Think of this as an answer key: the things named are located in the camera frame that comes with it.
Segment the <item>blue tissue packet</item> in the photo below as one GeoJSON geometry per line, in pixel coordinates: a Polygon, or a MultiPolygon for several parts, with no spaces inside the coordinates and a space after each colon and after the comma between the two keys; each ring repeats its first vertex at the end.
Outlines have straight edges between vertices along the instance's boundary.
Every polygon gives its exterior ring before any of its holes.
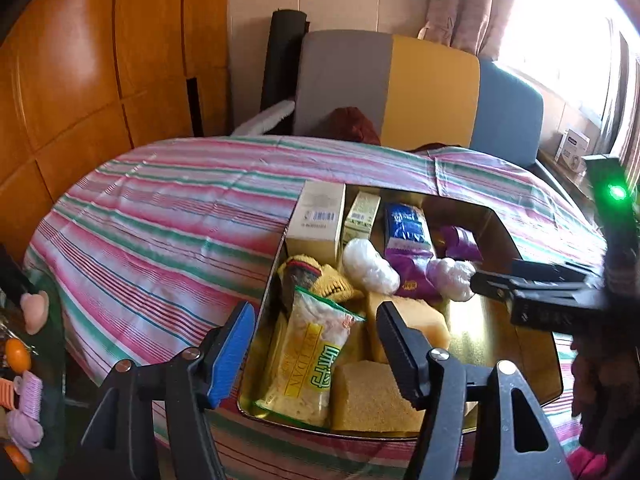
{"type": "Polygon", "coordinates": [[[423,211],[417,206],[403,203],[387,203],[384,209],[385,253],[435,255],[423,211]]]}

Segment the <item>large tan sponge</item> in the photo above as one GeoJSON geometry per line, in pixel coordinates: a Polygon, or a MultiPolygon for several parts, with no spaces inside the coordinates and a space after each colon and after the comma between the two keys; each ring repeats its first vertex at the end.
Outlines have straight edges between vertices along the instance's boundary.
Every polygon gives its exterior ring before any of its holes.
{"type": "Polygon", "coordinates": [[[398,389],[388,364],[359,361],[338,366],[332,377],[331,429],[371,434],[417,434],[423,413],[398,389]]]}

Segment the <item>white cardboard box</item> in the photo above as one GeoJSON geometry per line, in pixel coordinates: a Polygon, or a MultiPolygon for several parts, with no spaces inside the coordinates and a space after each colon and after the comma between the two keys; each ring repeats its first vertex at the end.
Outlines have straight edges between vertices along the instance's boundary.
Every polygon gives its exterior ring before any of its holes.
{"type": "Polygon", "coordinates": [[[337,264],[345,196],[344,183],[305,182],[285,234],[290,256],[305,255],[320,264],[337,264]]]}

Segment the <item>pink patterned curtain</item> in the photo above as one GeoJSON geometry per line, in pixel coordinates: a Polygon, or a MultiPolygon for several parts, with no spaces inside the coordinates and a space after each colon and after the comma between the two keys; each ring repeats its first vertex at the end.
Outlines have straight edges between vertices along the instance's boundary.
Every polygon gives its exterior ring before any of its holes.
{"type": "Polygon", "coordinates": [[[427,0],[418,38],[495,61],[515,0],[427,0]]]}

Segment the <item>orange wooden wardrobe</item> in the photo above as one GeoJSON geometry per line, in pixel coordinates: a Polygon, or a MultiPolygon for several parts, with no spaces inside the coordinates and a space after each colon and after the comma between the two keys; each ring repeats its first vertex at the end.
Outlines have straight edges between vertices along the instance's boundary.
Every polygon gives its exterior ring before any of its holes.
{"type": "Polygon", "coordinates": [[[133,148],[230,129],[228,0],[32,0],[1,45],[1,241],[133,148]]]}

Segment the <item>green small carton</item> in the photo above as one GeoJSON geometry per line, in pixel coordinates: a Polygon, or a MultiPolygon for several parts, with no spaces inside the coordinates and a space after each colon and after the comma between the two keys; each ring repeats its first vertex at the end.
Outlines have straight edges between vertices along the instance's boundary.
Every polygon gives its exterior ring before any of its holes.
{"type": "Polygon", "coordinates": [[[359,191],[350,206],[342,229],[342,243],[346,246],[354,238],[368,240],[380,208],[381,197],[359,191]]]}

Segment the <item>yellow knitted item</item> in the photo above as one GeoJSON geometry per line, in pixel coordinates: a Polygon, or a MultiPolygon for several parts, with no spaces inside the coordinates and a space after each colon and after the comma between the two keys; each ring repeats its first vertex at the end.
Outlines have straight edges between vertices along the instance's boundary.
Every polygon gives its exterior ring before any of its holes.
{"type": "Polygon", "coordinates": [[[288,310],[293,307],[296,286],[336,304],[344,304],[364,297],[364,293],[356,289],[333,266],[320,264],[316,259],[306,255],[287,258],[279,266],[278,277],[281,283],[282,302],[288,310]]]}

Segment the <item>white plastic bundle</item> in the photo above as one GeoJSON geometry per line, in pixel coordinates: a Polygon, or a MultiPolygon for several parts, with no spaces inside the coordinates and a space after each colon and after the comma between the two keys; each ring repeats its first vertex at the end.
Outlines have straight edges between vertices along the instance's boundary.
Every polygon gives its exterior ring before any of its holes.
{"type": "Polygon", "coordinates": [[[451,258],[432,259],[427,265],[427,276],[442,298],[465,302],[474,292],[471,278],[476,269],[472,262],[451,258]]]}

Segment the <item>grey yellow blue headboard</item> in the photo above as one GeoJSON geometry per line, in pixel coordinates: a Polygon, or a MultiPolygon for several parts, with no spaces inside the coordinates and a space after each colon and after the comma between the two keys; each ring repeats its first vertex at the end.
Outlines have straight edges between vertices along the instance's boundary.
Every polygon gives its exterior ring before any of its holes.
{"type": "Polygon", "coordinates": [[[382,145],[470,148],[535,165],[544,101],[494,62],[406,36],[320,30],[302,44],[293,132],[328,136],[330,116],[355,107],[382,145]]]}

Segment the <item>dark red pillow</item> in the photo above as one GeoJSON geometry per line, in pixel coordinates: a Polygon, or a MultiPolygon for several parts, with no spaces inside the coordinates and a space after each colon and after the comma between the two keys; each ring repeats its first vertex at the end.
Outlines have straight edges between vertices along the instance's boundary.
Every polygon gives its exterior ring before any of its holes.
{"type": "Polygon", "coordinates": [[[339,107],[329,114],[321,128],[326,139],[358,144],[381,145],[373,122],[358,107],[339,107]]]}

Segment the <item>white box on desk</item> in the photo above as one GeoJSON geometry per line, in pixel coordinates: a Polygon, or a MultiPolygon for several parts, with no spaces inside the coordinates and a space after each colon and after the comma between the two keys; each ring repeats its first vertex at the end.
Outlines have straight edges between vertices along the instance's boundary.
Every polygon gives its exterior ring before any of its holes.
{"type": "Polygon", "coordinates": [[[584,171],[584,157],[587,155],[590,139],[585,134],[567,129],[562,136],[555,159],[573,174],[584,171]]]}

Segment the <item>black rolled mat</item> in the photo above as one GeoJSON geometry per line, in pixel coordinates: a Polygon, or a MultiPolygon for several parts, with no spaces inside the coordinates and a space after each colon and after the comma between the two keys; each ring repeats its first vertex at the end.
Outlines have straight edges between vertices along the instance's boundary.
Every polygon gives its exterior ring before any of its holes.
{"type": "Polygon", "coordinates": [[[271,15],[260,111],[295,98],[302,43],[309,30],[307,14],[281,9],[271,15]]]}

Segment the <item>striped bed sheet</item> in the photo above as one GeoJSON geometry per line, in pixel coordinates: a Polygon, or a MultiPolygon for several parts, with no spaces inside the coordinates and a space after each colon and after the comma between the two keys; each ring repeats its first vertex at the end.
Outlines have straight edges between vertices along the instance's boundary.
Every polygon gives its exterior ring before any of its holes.
{"type": "Polygon", "coordinates": [[[100,382],[119,360],[172,358],[237,302],[261,300],[308,180],[488,207],[528,260],[602,255],[602,238],[574,206],[497,157],[265,136],[168,140],[99,166],[42,219],[25,263],[53,278],[67,349],[100,382]]]}

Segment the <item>yellow sponge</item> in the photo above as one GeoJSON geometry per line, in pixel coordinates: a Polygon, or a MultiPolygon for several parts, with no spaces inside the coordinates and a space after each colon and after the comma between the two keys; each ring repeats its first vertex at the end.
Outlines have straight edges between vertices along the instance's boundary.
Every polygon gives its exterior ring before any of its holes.
{"type": "Polygon", "coordinates": [[[445,317],[424,300],[399,296],[384,296],[368,292],[366,299],[367,330],[370,339],[371,356],[375,362],[387,364],[388,359],[378,336],[376,311],[385,301],[390,301],[409,328],[421,332],[432,347],[449,349],[451,336],[445,317]]]}

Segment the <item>yellow green snack packet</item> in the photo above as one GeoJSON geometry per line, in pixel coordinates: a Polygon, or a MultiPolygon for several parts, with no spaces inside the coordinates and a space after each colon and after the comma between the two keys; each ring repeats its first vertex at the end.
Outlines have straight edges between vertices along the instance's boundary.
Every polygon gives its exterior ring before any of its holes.
{"type": "Polygon", "coordinates": [[[303,287],[294,288],[283,342],[266,392],[255,404],[305,426],[328,422],[334,364],[364,318],[303,287]]]}

